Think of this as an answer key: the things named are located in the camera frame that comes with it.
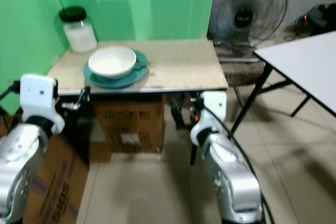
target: metal table leg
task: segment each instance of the metal table leg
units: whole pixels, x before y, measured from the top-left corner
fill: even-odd
[[[240,125],[241,121],[244,119],[244,116],[246,115],[248,109],[252,105],[253,101],[255,100],[256,96],[258,95],[259,91],[263,87],[265,81],[267,80],[269,74],[272,72],[273,67],[270,64],[266,64],[264,71],[262,75],[260,76],[258,82],[256,83],[255,88],[253,89],[252,93],[248,97],[244,107],[242,108],[242,111],[238,115],[231,131],[234,134],[235,131],[237,130],[238,126]]]
[[[280,89],[280,88],[283,88],[285,86],[288,86],[291,84],[291,81],[289,80],[285,80],[285,81],[280,81],[278,83],[275,83],[267,88],[263,88],[259,91],[259,94],[263,94],[263,93],[266,93],[266,92],[269,92],[269,91],[272,91],[272,90],[276,90],[276,89]]]
[[[238,99],[238,102],[240,104],[241,107],[244,107],[245,104],[245,100],[244,97],[242,95],[242,93],[240,92],[240,90],[238,89],[238,87],[233,87],[235,93],[236,93],[236,97]]]
[[[299,110],[301,110],[301,108],[309,101],[310,97],[306,96],[306,98],[300,103],[300,105],[293,111],[293,113],[291,113],[291,117],[293,118],[298,112]]]

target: glass jar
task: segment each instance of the glass jar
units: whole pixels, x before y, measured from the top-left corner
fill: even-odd
[[[87,52],[97,46],[95,32],[85,9],[79,6],[70,6],[58,13],[64,22],[63,30],[74,52]]]

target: box label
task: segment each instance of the box label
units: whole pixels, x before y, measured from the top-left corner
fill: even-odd
[[[121,141],[124,144],[139,144],[138,134],[120,134]]]

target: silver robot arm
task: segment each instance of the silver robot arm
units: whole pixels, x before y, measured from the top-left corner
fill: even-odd
[[[204,105],[224,121],[226,93],[203,92]],[[203,109],[191,130],[191,139],[202,149],[207,175],[213,180],[222,223],[261,223],[261,190],[238,148],[222,132],[223,127]]]
[[[31,179],[44,161],[52,135],[62,132],[65,121],[56,112],[57,81],[26,74],[20,80],[22,121],[0,140],[0,224],[22,222]],[[64,110],[77,111],[82,100],[89,101],[89,88],[77,103],[62,103]]]

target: black jar lid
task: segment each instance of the black jar lid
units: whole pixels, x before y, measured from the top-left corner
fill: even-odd
[[[70,6],[64,8],[58,13],[60,19],[66,23],[79,22],[86,18],[86,12],[83,7]]]

